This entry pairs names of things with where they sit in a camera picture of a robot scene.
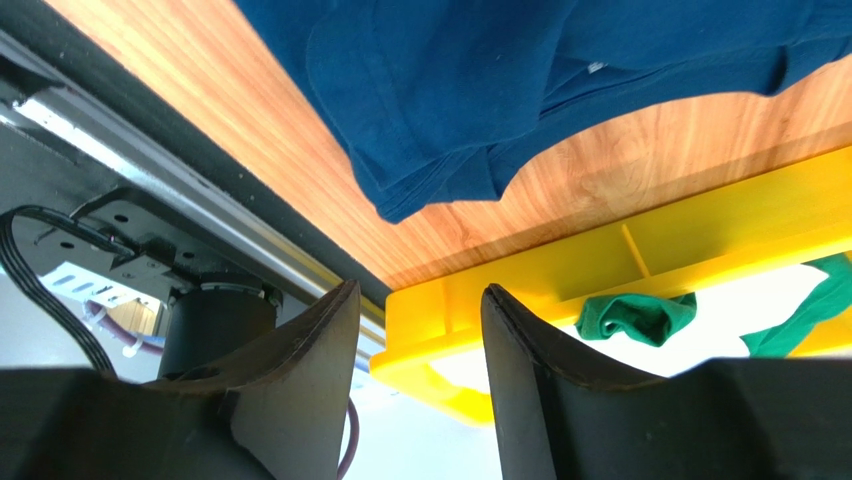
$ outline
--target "electric wire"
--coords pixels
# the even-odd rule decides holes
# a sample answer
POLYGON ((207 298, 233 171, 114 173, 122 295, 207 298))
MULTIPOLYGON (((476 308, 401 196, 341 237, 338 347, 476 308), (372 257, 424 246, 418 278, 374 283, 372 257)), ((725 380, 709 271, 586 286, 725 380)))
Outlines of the electric wire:
POLYGON ((346 415, 349 416, 349 443, 346 445, 346 453, 343 454, 343 459, 340 460, 340 465, 337 467, 337 480, 343 480, 346 472, 349 471, 349 467, 352 466, 355 450, 358 449, 358 439, 361 437, 361 422, 358 420, 358 410, 355 409, 352 398, 349 399, 349 404, 346 407, 346 415))
POLYGON ((84 240, 94 247, 123 257, 135 256, 132 248, 118 244, 113 237, 71 219, 67 215, 38 206, 22 206, 0 215, 0 264, 18 289, 50 315, 77 342, 95 370, 115 376, 112 362, 85 325, 54 297, 39 281, 15 244, 12 224, 16 217, 43 222, 84 240))

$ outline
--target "blue fabric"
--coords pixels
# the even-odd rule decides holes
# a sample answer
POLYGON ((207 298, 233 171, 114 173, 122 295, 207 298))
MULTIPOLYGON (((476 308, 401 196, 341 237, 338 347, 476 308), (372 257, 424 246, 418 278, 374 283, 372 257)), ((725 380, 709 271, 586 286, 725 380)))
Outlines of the blue fabric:
POLYGON ((849 0, 237 0, 379 214, 496 200, 530 158, 646 106, 775 95, 852 52, 849 0))

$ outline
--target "wooden tabletop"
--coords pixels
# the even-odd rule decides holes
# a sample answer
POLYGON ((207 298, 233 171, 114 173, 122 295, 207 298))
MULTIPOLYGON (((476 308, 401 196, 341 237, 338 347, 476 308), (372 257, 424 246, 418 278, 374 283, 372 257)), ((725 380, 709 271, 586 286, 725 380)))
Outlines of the wooden tabletop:
POLYGON ((47 0, 393 289, 852 145, 852 58, 775 98, 646 108, 527 164, 500 202, 376 215, 345 153, 230 0, 47 0))

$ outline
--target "yellow plastic tray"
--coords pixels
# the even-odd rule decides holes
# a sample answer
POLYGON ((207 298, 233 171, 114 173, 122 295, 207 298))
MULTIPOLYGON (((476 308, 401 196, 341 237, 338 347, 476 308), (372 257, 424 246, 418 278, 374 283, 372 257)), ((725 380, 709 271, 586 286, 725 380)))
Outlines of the yellow plastic tray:
MULTIPOLYGON (((388 297, 379 381, 472 425, 493 423, 489 395, 429 363, 482 348, 482 292, 499 283, 546 321, 573 324, 589 296, 669 298, 852 250, 852 147, 627 220, 438 278, 388 297)), ((847 312, 796 355, 852 344, 847 312)))

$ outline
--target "green cloth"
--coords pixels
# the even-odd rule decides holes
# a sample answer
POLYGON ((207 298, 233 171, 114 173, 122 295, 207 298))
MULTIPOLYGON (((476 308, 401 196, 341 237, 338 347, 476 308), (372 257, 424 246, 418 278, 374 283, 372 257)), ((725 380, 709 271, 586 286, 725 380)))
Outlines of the green cloth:
POLYGON ((671 300, 634 293, 609 295, 586 300, 576 327, 584 340, 606 340, 625 332, 633 340, 659 347, 695 313, 694 293, 671 300))
POLYGON ((752 357, 786 357, 814 327, 843 313, 852 305, 852 263, 834 255, 805 263, 828 274, 783 324, 750 333, 743 339, 752 357))

